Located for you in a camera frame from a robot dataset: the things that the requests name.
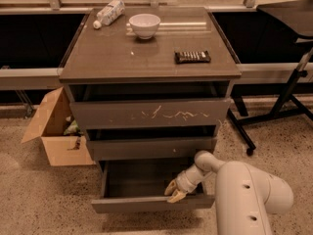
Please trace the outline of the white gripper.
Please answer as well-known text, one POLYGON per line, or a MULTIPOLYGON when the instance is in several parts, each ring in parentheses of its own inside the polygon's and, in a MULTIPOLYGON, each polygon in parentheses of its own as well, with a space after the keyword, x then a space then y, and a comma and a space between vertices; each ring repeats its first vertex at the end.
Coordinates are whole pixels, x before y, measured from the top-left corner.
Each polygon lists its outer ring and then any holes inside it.
POLYGON ((208 172, 198 168, 195 164, 183 170, 165 188, 164 195, 170 196, 167 202, 173 204, 181 201, 186 197, 185 193, 192 193, 207 177, 208 172))

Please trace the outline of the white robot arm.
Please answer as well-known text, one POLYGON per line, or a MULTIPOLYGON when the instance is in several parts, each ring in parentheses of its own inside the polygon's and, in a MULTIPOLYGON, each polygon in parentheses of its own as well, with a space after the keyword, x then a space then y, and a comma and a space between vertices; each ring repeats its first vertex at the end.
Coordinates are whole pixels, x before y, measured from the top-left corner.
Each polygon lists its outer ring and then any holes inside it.
POLYGON ((268 215, 293 205, 293 191, 284 179, 243 162, 223 162, 207 151, 196 153, 193 165, 168 184, 164 195, 176 203, 211 173, 216 174, 218 235, 273 235, 268 215))

